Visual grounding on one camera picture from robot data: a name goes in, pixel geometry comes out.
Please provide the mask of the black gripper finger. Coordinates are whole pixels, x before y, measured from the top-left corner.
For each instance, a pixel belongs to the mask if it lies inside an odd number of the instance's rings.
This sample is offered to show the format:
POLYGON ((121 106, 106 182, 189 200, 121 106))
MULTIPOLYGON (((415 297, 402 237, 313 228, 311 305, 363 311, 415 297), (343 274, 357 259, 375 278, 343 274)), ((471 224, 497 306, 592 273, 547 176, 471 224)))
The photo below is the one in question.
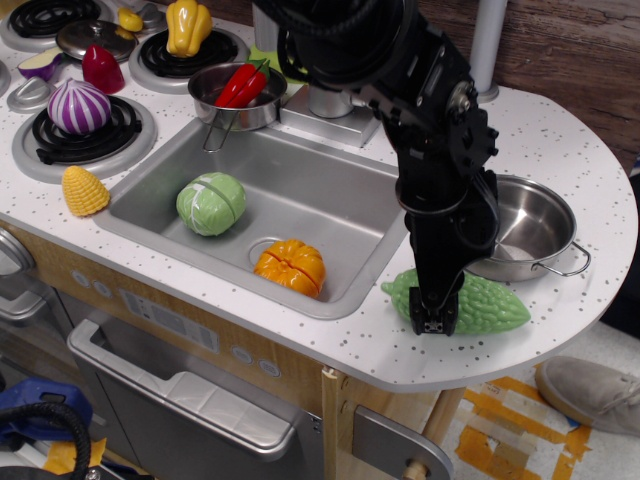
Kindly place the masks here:
POLYGON ((459 300, 457 295, 451 295, 442 309, 443 333, 451 336, 455 332, 459 316, 459 300))
POLYGON ((409 289, 409 315, 411 325, 416 335, 424 333, 424 307, 421 301, 421 293, 418 287, 409 289))

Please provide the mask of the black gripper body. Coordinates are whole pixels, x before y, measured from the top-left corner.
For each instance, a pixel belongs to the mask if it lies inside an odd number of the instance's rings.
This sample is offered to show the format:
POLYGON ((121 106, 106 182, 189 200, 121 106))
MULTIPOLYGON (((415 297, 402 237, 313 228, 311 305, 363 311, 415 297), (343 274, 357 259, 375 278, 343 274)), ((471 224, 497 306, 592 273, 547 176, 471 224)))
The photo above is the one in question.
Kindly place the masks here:
POLYGON ((464 273, 460 271, 454 280, 449 279, 445 282, 432 282, 427 278, 426 273, 418 270, 415 270, 415 277, 416 285, 411 287, 420 289, 424 307, 424 325, 443 325, 442 309, 451 295, 457 295, 459 300, 459 292, 465 280, 464 273))

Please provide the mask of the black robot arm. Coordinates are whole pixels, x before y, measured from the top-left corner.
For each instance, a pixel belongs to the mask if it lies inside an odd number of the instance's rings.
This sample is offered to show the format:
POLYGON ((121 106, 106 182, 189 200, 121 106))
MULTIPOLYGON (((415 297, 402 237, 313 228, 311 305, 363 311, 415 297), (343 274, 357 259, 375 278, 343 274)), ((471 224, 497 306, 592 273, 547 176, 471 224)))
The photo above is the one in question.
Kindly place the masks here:
POLYGON ((417 334, 454 332, 465 268, 492 255, 497 180, 486 168, 497 132, 470 67, 414 1, 262 1, 282 33, 279 54, 313 84, 378 118, 396 153, 396 196, 414 253, 409 293, 417 334))

